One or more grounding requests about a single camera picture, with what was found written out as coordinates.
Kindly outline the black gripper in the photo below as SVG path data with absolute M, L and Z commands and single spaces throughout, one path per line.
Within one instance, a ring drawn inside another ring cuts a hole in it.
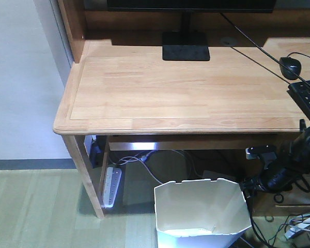
M 300 174 L 285 167 L 268 167 L 258 175 L 244 179 L 239 183 L 243 192 L 253 195 L 256 192 L 278 194 L 292 190 L 292 184 L 300 178 Z

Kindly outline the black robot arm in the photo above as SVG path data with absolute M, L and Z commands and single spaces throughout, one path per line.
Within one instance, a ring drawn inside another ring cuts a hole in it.
M 280 149 L 274 145 L 249 147 L 245 150 L 248 160 L 259 159 L 262 169 L 258 175 L 240 182 L 242 191 L 254 194 L 256 191 L 271 194 L 292 190 L 295 184 L 302 191 L 309 193 L 310 186 L 304 174 L 310 173 L 310 127 L 305 120 L 300 120 L 300 135 L 290 142 L 282 143 Z M 305 188 L 298 184 L 301 180 Z

